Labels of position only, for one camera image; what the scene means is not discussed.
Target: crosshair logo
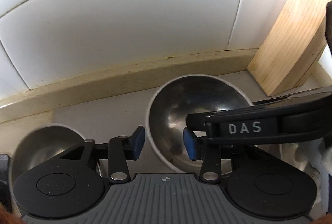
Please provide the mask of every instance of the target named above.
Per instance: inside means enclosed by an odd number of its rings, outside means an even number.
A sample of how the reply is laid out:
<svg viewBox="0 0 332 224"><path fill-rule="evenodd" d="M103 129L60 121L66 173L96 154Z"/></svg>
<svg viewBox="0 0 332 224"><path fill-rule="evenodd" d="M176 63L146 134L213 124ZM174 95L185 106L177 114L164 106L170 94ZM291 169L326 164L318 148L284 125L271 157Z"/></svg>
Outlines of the crosshair logo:
<svg viewBox="0 0 332 224"><path fill-rule="evenodd" d="M164 176L163 178L161 178L161 180L164 181L164 182L168 182L171 179L169 177L167 177L167 176Z"/></svg>

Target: metal bowl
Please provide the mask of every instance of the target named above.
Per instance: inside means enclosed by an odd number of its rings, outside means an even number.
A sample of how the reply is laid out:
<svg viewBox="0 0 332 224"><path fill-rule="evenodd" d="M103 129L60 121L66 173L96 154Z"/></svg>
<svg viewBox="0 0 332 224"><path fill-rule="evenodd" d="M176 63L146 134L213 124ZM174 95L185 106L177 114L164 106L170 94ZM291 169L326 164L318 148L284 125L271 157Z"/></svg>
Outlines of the metal bowl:
<svg viewBox="0 0 332 224"><path fill-rule="evenodd" d="M30 132L18 145L10 164L11 192L21 174L84 139L79 132L61 124L47 125ZM101 175L99 164L97 172Z"/></svg>
<svg viewBox="0 0 332 224"><path fill-rule="evenodd" d="M190 160L183 144L186 116L251 105L245 94L221 78L201 74L177 77L161 86L151 100L146 117L147 138L169 168L199 174L202 161ZM222 160L223 174L231 171L230 160Z"/></svg>

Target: black plastic handle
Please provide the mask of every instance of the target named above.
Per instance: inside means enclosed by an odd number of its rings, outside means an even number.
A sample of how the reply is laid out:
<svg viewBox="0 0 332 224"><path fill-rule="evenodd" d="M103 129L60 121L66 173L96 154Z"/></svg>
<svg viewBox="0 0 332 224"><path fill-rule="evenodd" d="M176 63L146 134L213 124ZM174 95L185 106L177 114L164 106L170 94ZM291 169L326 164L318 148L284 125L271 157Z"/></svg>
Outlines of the black plastic handle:
<svg viewBox="0 0 332 224"><path fill-rule="evenodd" d="M290 96L243 109L190 114L187 127L206 131L204 143L276 144L309 141L332 130L332 93Z"/></svg>

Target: white lettering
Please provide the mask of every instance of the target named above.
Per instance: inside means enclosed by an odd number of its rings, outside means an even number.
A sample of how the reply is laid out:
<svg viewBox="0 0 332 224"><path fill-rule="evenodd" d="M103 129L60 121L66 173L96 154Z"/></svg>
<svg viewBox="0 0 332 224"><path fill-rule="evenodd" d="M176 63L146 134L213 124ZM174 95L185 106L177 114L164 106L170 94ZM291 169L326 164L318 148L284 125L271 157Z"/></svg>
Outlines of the white lettering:
<svg viewBox="0 0 332 224"><path fill-rule="evenodd" d="M260 126L258 126L258 124L260 124L259 121L255 121L255 122L252 124L252 126L253 126L254 128L256 128L256 130L254 130L254 132L260 132L260 131L262 130L262 128L261 128Z"/></svg>
<svg viewBox="0 0 332 224"><path fill-rule="evenodd" d="M247 132L247 133L249 133L249 131L248 131L248 128L247 128L247 126L245 125L245 123L242 123L242 126L241 126L241 133L243 133L243 132Z"/></svg>
<svg viewBox="0 0 332 224"><path fill-rule="evenodd" d="M236 133L236 126L234 124L228 124L228 127L229 127L230 134Z"/></svg>

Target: silver screw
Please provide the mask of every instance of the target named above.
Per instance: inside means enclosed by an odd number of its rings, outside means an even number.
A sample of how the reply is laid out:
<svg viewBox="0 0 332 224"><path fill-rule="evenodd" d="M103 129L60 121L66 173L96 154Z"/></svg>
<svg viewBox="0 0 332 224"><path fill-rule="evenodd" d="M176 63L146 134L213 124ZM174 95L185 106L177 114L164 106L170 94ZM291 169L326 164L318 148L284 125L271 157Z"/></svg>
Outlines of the silver screw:
<svg viewBox="0 0 332 224"><path fill-rule="evenodd" d="M116 172L111 174L111 178L116 181L125 180L127 175L123 172Z"/></svg>
<svg viewBox="0 0 332 224"><path fill-rule="evenodd" d="M217 180L218 179L218 174L214 173L214 172L206 172L206 173L203 173L203 178L205 180Z"/></svg>

